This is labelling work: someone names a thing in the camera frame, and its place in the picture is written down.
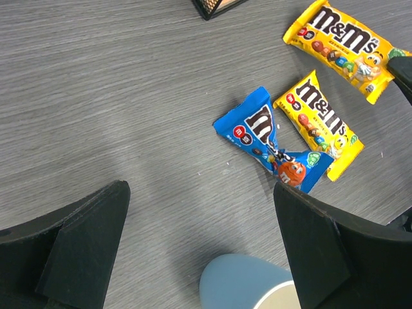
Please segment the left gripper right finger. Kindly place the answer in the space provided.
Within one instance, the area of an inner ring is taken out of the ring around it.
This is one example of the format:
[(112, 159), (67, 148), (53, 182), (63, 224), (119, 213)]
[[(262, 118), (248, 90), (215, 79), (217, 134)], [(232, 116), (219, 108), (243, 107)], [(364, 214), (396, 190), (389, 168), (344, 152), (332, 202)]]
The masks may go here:
[(411, 209), (380, 225), (282, 182), (274, 203), (301, 308), (411, 308)]

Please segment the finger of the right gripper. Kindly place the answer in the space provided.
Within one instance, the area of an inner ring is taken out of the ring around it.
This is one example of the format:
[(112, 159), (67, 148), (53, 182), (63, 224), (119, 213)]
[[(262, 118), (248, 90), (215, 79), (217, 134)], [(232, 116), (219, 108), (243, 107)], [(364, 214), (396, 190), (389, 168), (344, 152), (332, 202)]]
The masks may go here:
[(412, 105), (412, 56), (390, 59), (387, 70), (394, 76), (393, 81)]

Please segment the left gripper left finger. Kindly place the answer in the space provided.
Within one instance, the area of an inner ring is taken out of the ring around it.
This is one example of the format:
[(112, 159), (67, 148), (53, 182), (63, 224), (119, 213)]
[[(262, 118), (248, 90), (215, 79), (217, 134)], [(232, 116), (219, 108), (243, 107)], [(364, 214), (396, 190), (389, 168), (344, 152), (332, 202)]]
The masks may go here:
[(1, 230), (1, 308), (102, 308), (130, 196), (117, 180)]

